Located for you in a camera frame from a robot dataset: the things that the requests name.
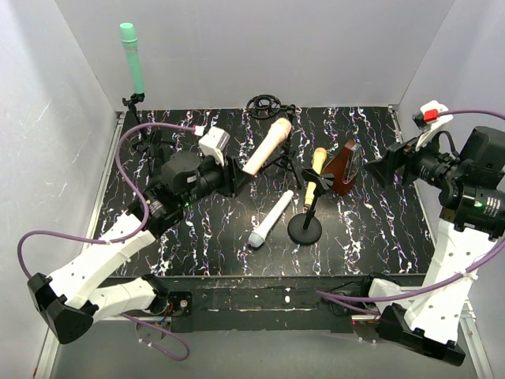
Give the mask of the pink microphone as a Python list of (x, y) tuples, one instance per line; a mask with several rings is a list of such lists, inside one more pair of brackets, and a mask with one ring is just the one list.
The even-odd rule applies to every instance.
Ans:
[(267, 136), (246, 162), (242, 170), (256, 175), (273, 151), (288, 138), (291, 130), (292, 125), (287, 118), (279, 118), (272, 123)]

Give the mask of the green microphone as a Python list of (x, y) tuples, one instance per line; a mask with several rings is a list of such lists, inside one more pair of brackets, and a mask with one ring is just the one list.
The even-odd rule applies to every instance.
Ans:
[(137, 95), (144, 94), (144, 78), (142, 74), (140, 57), (138, 54), (137, 32), (132, 23), (120, 23), (120, 38), (125, 50), (129, 72), (133, 83), (133, 92)]

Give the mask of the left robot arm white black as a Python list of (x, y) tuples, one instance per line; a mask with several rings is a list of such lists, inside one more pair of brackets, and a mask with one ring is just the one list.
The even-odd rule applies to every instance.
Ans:
[(200, 159), (191, 152), (176, 152), (143, 192), (146, 205), (134, 201), (98, 243), (51, 274), (32, 276), (32, 301), (58, 342), (72, 343), (97, 321), (130, 310), (164, 313), (170, 291), (155, 275), (109, 287), (103, 281), (182, 221), (191, 203), (214, 192), (236, 196), (261, 166), (253, 159), (239, 167), (230, 157), (220, 164), (213, 156)]

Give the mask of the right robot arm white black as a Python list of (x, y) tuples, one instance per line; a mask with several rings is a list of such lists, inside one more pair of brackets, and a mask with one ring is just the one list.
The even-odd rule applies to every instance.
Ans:
[(420, 179), (440, 190), (442, 206), (436, 248), (423, 282), (443, 286), (413, 299), (395, 299), (399, 285), (374, 278), (368, 295), (376, 299), (379, 338), (453, 366), (466, 354), (457, 345), (463, 304), (477, 278), (475, 264), (496, 247), (504, 233), (504, 133), (487, 126), (473, 129), (460, 152), (440, 152), (434, 137), (394, 144), (382, 159), (365, 164), (382, 186), (403, 170), (402, 181)]

